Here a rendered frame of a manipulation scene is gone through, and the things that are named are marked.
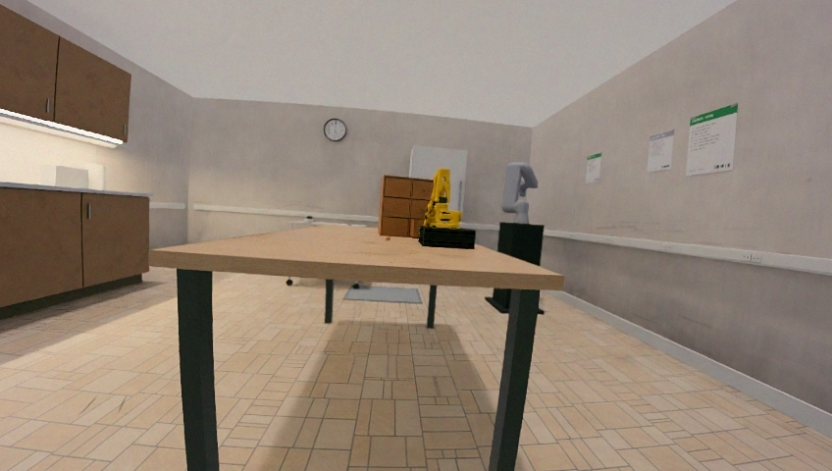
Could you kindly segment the brown wooden drawer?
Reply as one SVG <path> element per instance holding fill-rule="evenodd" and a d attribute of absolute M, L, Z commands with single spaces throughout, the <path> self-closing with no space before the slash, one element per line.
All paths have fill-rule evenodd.
<path fill-rule="evenodd" d="M 384 195 L 410 197 L 411 180 L 385 178 Z"/>
<path fill-rule="evenodd" d="M 408 219 L 383 217 L 382 235 L 407 236 Z"/>
<path fill-rule="evenodd" d="M 383 215 L 409 217 L 410 199 L 384 197 Z"/>
<path fill-rule="evenodd" d="M 425 220 L 410 219 L 409 236 L 419 237 L 419 227 L 424 226 Z"/>
<path fill-rule="evenodd" d="M 434 182 L 414 181 L 412 186 L 412 197 L 431 199 Z"/>
<path fill-rule="evenodd" d="M 430 202 L 431 201 L 412 199 L 410 217 L 425 218 L 426 208 Z"/>

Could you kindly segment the brown chest of drawers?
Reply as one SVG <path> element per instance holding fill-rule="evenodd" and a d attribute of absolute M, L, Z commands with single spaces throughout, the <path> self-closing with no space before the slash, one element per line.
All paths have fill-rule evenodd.
<path fill-rule="evenodd" d="M 384 195 L 384 191 L 385 191 L 385 177 L 388 177 L 388 178 L 398 178 L 398 179 L 408 179 L 408 180 L 411 180 L 410 197 L 405 197 L 405 196 L 394 196 L 394 195 Z M 426 201 L 431 201 L 431 200 L 432 200 L 432 199 L 428 199 L 428 198 L 417 198 L 417 197 L 412 197 L 412 186 L 413 186 L 413 180 L 416 180 L 416 181 L 426 181 L 426 182 L 433 182 L 433 181 L 434 181 L 434 180 L 427 180 L 427 179 L 417 179 L 417 178 L 407 178 L 407 177 L 398 177 L 398 176 L 389 176 L 389 175 L 384 175 L 384 184 L 383 184 L 383 188 L 382 188 L 382 192 L 381 192 L 381 196 L 380 196 L 379 224 L 378 224 L 378 234 L 379 234 L 380 236 L 402 236 L 402 237 L 412 237 L 412 236 L 409 236 L 410 219 L 425 220 L 425 218 L 410 217 L 410 213 L 411 213 L 411 200 L 412 200 L 412 199 L 414 199 L 414 200 L 426 200 Z M 410 199 L 410 204 L 409 204 L 409 217 L 404 217 L 404 216 L 391 216 L 391 215 L 383 215 L 384 197 Z M 391 217 L 391 218 L 404 218 L 404 219 L 408 219 L 408 231 L 407 231 L 407 236 L 406 236 L 406 235 L 382 235 L 382 220 L 383 220 L 383 217 Z"/>

